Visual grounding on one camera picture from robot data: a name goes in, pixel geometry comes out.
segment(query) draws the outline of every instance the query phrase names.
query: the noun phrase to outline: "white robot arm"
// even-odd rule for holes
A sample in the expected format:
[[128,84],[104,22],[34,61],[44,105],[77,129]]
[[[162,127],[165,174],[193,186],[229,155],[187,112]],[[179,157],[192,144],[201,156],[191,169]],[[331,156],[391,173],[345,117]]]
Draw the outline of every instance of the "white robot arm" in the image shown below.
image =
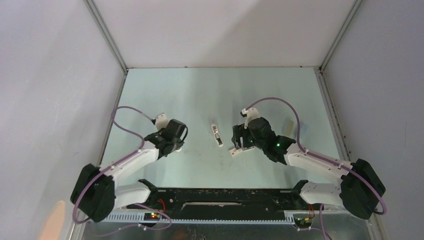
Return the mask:
[[[352,170],[366,179],[382,196],[386,189],[368,162],[358,159],[352,163],[315,153],[294,139],[276,135],[270,123],[254,107],[243,109],[241,115],[246,120],[244,124],[233,126],[231,139],[236,149],[257,147],[273,162],[302,168],[328,179],[331,183],[302,180],[295,186],[294,189],[299,189],[299,195],[308,204],[342,206],[359,218],[370,218],[379,201],[367,186],[348,171]],[[338,166],[315,156],[335,162]]]
[[149,186],[141,181],[130,185],[120,185],[120,183],[147,164],[181,150],[188,133],[187,126],[178,120],[169,120],[164,113],[158,115],[153,122],[157,132],[146,136],[143,147],[125,161],[112,163],[112,166],[102,164],[100,167],[88,164],[82,169],[70,197],[74,204],[88,182],[104,172],[92,186],[88,187],[88,191],[78,205],[78,208],[94,222],[103,220],[114,209],[134,203],[144,203],[151,192]]

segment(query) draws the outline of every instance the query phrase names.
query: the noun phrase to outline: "small object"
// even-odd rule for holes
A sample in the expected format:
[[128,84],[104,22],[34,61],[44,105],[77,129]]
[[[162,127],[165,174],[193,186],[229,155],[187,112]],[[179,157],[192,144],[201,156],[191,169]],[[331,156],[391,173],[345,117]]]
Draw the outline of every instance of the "small object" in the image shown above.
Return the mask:
[[215,137],[216,143],[218,144],[219,147],[222,147],[224,143],[221,140],[221,135],[218,132],[218,127],[215,124],[212,124],[212,131],[213,131],[213,136]]
[[235,156],[237,154],[241,154],[242,152],[243,152],[243,149],[241,149],[241,148],[239,148],[239,149],[233,148],[229,151],[229,154],[231,154],[231,156]]

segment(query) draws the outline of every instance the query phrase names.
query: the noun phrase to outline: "metal frame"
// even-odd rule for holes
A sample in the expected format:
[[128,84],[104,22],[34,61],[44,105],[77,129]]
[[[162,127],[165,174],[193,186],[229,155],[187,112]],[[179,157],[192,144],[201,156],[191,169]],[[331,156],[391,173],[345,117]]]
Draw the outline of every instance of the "metal frame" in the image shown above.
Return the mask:
[[340,30],[337,33],[337,36],[335,37],[334,41],[331,44],[330,49],[328,50],[327,54],[324,57],[324,60],[321,63],[320,69],[321,70],[325,70],[326,67],[328,66],[334,51],[336,50],[337,46],[339,45],[340,41],[342,40],[343,36],[345,35],[347,29],[349,28],[349,26],[351,25],[352,20],[354,19],[355,15],[357,14],[361,4],[364,2],[365,0],[356,0],[352,7],[350,8],[349,13],[347,14],[346,18],[344,19],[343,24],[340,27]]
[[109,46],[110,51],[118,62],[120,68],[122,69],[123,74],[128,73],[127,64],[124,61],[124,58],[121,55],[121,52],[118,49],[117,44],[115,43],[111,33],[109,32],[108,27],[106,26],[105,21],[103,20],[102,15],[100,14],[97,5],[94,0],[84,0],[85,5],[87,6],[88,11],[93,17],[95,24],[97,24],[98,29],[100,30],[101,35],[103,35],[104,40],[106,40],[107,45]]
[[[84,0],[87,9],[89,10],[90,14],[93,17],[93,20],[95,21],[95,23],[97,24],[97,27],[100,30],[100,33],[103,35],[107,45],[109,46],[110,51],[112,52],[113,56],[115,57],[116,61],[118,62],[119,66],[122,69],[122,72],[124,73],[123,79],[122,79],[122,83],[121,86],[119,88],[119,92],[118,92],[118,96],[116,98],[115,101],[115,105],[114,107],[116,108],[119,104],[119,100],[121,98],[121,94],[123,92],[123,88],[124,88],[124,84],[127,78],[127,74],[128,74],[128,66],[126,65],[124,58],[122,57],[118,46],[116,45],[111,33],[109,32],[109,29],[105,23],[105,21],[103,20],[103,17],[95,3],[94,0]],[[330,94],[330,90],[329,87],[326,83],[325,77],[323,75],[323,71],[327,68],[335,50],[337,49],[340,41],[343,39],[347,29],[349,28],[349,26],[351,25],[355,15],[357,14],[360,6],[362,5],[362,3],[364,2],[364,0],[356,0],[354,2],[354,4],[352,5],[348,15],[346,16],[345,20],[343,21],[340,30],[337,33],[337,36],[335,37],[334,41],[331,44],[331,47],[329,48],[329,50],[327,51],[327,54],[325,55],[321,65],[319,67],[315,67],[315,75],[317,78],[317,83],[318,86],[320,88],[321,91],[321,95],[322,98],[324,100],[324,105],[325,105],[325,109],[327,111],[329,120],[330,120],[330,125],[331,125],[331,129],[333,131],[334,137],[336,139],[336,145],[337,145],[337,149],[339,151],[339,155],[341,157],[343,157],[346,160],[351,161],[350,158],[350,151],[348,150],[347,144],[346,144],[346,140],[345,140],[345,136],[343,135],[343,131],[342,128],[340,126],[340,121],[337,117],[337,111],[334,107],[332,98],[331,98],[331,94]],[[101,159],[103,157],[105,148],[106,148],[106,144],[108,142],[108,138],[111,132],[111,128],[112,128],[112,121],[110,121],[109,126],[107,128],[106,131],[106,136],[105,139],[103,141],[103,146],[102,146],[102,150],[101,150],[101,154],[99,156],[99,159],[97,161],[97,163],[99,164],[101,162]],[[367,222],[368,224],[368,231],[369,234],[371,236],[371,239],[383,239],[386,240],[387,236],[385,233],[385,230],[383,228],[383,224],[381,221],[380,216],[373,214],[373,216],[371,217],[371,219]],[[85,224],[75,224],[73,223],[68,235],[67,235],[67,239],[69,240],[79,240],[82,239],[83,237],[83,233],[84,233],[84,228],[85,228]]]

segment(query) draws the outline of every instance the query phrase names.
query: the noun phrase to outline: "white bracket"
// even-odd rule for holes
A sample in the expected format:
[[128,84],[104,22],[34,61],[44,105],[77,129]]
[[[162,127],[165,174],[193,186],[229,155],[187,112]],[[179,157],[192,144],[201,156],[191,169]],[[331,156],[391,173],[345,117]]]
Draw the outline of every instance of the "white bracket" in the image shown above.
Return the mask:
[[243,110],[241,110],[241,113],[243,115],[247,115],[246,116],[246,120],[244,121],[244,128],[245,129],[248,128],[248,125],[249,125],[249,123],[252,120],[258,119],[258,118],[261,117],[261,115],[259,114],[258,110],[256,108],[254,108],[254,107],[251,107],[251,108],[249,108],[247,110],[244,108]]
[[340,186],[331,183],[307,182],[300,190],[300,196],[308,204],[330,204],[343,207]]

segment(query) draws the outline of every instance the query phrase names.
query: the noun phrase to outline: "table surface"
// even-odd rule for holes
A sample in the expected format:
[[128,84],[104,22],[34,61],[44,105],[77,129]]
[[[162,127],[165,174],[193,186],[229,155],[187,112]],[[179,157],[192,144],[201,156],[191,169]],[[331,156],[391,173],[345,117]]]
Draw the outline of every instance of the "table surface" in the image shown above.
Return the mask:
[[[340,157],[313,68],[137,68],[129,70],[119,106],[135,107],[152,118],[166,113],[188,126],[188,137],[181,152],[147,165],[120,185],[138,179],[181,188],[292,188],[304,179],[329,183],[313,172],[272,162],[258,149],[229,154],[234,147],[232,127],[244,123],[241,109],[264,97],[279,97],[294,106],[304,146]],[[279,135],[290,120],[296,122],[279,101],[255,107]],[[116,121],[142,136],[156,131],[150,121],[129,109],[120,109]],[[215,142],[211,124],[217,125],[223,147]],[[118,160],[139,144],[137,137],[113,126],[102,164]]]

